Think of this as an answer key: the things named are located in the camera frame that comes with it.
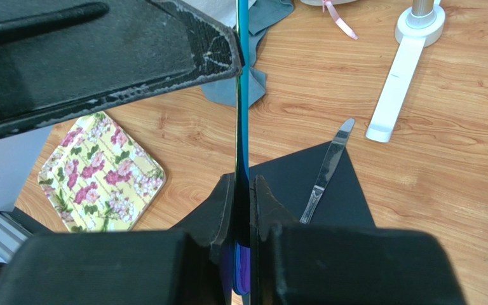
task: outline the black mat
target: black mat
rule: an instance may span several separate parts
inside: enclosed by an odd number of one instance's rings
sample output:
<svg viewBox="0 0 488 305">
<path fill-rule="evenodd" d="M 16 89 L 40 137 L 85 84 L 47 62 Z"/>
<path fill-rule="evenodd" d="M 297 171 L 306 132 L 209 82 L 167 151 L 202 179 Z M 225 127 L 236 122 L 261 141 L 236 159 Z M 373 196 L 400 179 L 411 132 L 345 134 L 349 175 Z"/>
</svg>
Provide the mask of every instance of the black mat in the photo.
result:
<svg viewBox="0 0 488 305">
<path fill-rule="evenodd" d="M 327 142 L 253 166 L 250 177 L 263 175 L 276 199 L 300 219 L 329 144 Z M 346 150 L 310 223 L 376 226 Z"/>
</svg>

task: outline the silver knife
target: silver knife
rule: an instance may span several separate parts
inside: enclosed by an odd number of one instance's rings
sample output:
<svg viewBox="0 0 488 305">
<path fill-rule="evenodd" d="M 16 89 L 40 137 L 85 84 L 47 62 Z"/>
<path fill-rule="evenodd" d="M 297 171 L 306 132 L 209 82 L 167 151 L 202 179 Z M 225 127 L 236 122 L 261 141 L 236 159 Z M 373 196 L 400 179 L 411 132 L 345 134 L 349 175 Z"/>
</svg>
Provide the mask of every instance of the silver knife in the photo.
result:
<svg viewBox="0 0 488 305">
<path fill-rule="evenodd" d="M 340 157 L 344 152 L 344 147 L 346 147 L 346 143 L 348 142 L 348 138 L 354 124 L 355 119 L 353 118 L 345 121 L 332 139 L 329 149 L 327 149 L 325 159 L 323 159 L 323 164 L 321 164 L 321 170 L 319 171 L 319 175 L 317 176 L 317 180 L 313 186 L 310 199 L 308 200 L 308 205 L 306 206 L 304 214 L 301 217 L 301 223 L 310 223 L 313 212 L 315 211 L 315 208 L 317 207 L 317 204 L 319 203 L 327 184 L 329 184 L 332 174 L 334 174 L 334 171 L 338 166 L 338 162 L 340 161 Z"/>
</svg>

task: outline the tabletop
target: tabletop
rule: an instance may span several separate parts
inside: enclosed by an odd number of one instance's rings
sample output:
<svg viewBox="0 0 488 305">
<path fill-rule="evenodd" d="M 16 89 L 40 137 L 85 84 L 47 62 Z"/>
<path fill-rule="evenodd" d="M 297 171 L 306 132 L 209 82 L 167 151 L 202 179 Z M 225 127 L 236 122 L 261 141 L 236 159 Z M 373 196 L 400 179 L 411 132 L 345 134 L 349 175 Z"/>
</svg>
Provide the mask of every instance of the tabletop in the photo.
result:
<svg viewBox="0 0 488 305">
<path fill-rule="evenodd" d="M 268 82 L 250 108 L 250 164 L 326 142 L 355 118 L 347 148 L 377 226 L 436 236 L 468 302 L 488 304 L 488 1 L 442 1 L 443 34 L 423 51 L 391 141 L 365 138 L 398 48 L 396 21 L 410 5 L 337 6 L 359 35 L 354 41 L 320 7 L 296 0 L 259 48 L 255 67 Z M 207 101 L 199 88 L 107 113 L 168 177 L 135 229 L 170 227 L 233 171 L 235 110 Z M 54 127 L 16 202 L 54 231 L 65 227 L 37 173 L 73 122 Z"/>
</svg>

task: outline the wooden table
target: wooden table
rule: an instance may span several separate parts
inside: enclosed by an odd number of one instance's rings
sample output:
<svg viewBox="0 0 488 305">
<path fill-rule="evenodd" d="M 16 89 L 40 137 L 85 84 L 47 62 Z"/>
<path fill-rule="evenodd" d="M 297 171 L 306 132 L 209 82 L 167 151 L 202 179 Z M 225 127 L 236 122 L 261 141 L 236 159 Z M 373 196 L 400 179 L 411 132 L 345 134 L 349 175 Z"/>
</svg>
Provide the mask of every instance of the wooden table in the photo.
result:
<svg viewBox="0 0 488 305">
<path fill-rule="evenodd" d="M 340 5 L 360 36 L 353 41 L 321 8 L 296 1 L 259 49 L 268 93 L 250 108 L 250 163 L 326 142 L 354 117 L 348 151 L 376 224 L 434 234 L 468 301 L 488 304 L 488 1 L 443 1 L 444 33 L 423 52 L 391 142 L 364 136 L 398 47 L 396 20 L 410 3 Z M 136 229 L 170 227 L 233 171 L 235 111 L 199 88 L 108 113 L 168 174 Z M 72 124 L 54 127 L 17 200 L 54 231 L 65 227 L 36 175 Z"/>
</svg>

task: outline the white cloth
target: white cloth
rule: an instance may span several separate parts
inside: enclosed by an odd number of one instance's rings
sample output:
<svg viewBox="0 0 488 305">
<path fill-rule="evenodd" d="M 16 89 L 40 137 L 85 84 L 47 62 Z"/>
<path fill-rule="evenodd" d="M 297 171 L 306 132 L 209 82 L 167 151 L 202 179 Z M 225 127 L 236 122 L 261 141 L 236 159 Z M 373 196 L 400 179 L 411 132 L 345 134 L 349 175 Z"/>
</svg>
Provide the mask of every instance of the white cloth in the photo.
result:
<svg viewBox="0 0 488 305">
<path fill-rule="evenodd" d="M 184 0 L 184 2 L 228 27 L 236 25 L 236 0 Z M 256 0 L 248 0 L 248 9 L 255 2 Z"/>
</svg>

